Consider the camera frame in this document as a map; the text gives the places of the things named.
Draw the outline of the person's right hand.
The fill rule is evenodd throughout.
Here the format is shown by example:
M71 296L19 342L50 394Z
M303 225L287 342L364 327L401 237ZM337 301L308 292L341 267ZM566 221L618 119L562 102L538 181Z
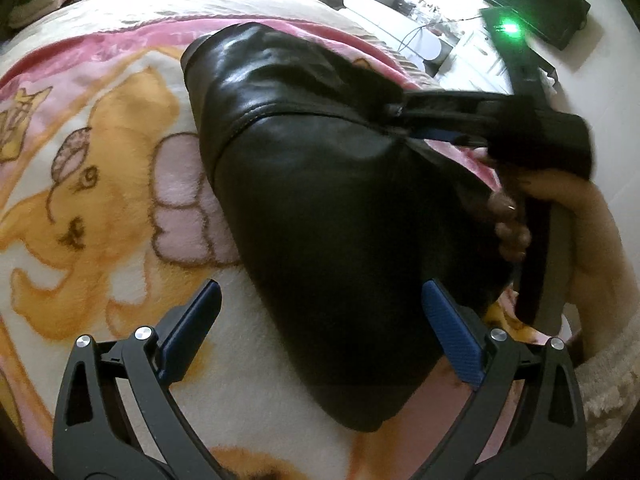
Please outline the person's right hand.
M614 216L593 182L559 170L503 178L489 211L506 260L544 266L550 304L578 313L582 352L593 358L612 344L632 315L637 296Z

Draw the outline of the beige fuzzy sleeve forearm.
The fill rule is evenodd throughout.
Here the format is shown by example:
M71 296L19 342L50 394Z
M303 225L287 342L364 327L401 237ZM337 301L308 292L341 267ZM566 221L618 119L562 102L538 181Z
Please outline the beige fuzzy sleeve forearm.
M582 323L584 362L576 377L593 466L639 402L639 281L620 231L597 193L575 211L577 258L570 303Z

